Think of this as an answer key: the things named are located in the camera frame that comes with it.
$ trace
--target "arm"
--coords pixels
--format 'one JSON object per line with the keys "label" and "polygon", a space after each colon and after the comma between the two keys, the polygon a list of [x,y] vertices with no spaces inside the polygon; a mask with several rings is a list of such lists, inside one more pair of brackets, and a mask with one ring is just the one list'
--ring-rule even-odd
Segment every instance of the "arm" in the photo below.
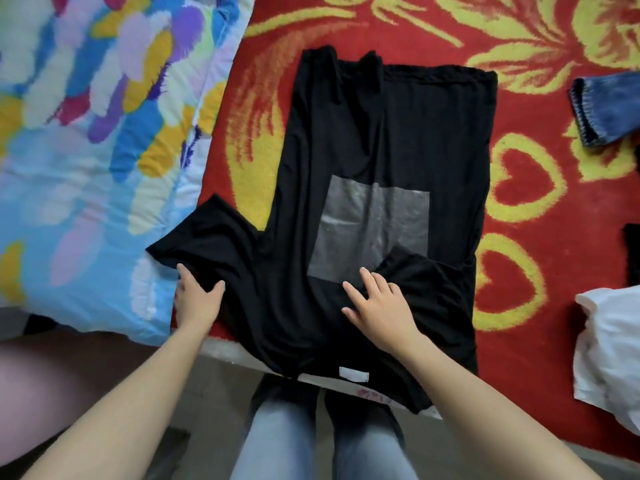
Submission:
{"label": "arm", "polygon": [[205,293],[178,265],[179,329],[71,426],[26,473],[27,480],[142,478],[172,416],[225,290]]}
{"label": "arm", "polygon": [[344,289],[356,310],[342,312],[420,382],[454,434],[504,479],[598,480],[562,441],[422,335],[400,288],[360,270],[369,293]]}

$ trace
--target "pillow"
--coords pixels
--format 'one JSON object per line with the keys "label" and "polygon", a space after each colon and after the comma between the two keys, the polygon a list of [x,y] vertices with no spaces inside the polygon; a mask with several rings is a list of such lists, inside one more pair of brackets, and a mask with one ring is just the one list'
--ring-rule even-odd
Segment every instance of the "pillow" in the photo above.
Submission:
{"label": "pillow", "polygon": [[168,336],[145,248],[196,206],[253,0],[0,0],[0,306]]}

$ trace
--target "pink fabric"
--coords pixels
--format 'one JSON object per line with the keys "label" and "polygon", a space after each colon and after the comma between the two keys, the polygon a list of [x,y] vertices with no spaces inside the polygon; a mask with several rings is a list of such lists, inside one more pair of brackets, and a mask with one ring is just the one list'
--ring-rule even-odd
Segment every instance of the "pink fabric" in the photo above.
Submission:
{"label": "pink fabric", "polygon": [[155,350],[70,330],[0,342],[0,466],[71,425]]}

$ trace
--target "red carpet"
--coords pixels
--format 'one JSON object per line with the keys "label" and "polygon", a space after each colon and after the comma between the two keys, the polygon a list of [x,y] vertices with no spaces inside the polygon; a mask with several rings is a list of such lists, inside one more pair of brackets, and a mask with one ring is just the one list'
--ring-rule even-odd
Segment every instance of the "red carpet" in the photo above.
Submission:
{"label": "red carpet", "polygon": [[[256,0],[214,131],[201,201],[269,215],[303,48],[499,73],[492,189],[478,249],[481,377],[562,439],[640,461],[640,438],[572,395],[576,293],[625,284],[640,222],[633,138],[587,152],[567,88],[640,66],[640,0]],[[230,338],[222,325],[212,332]]]}

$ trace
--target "white tag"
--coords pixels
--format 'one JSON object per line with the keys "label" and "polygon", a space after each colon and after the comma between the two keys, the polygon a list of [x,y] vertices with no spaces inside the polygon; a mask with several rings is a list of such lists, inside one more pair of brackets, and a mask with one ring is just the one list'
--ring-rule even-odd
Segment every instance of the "white tag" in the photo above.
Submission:
{"label": "white tag", "polygon": [[340,377],[344,377],[345,379],[351,382],[368,382],[369,373],[363,372],[363,371],[356,371],[354,369],[349,369],[348,367],[341,367]]}

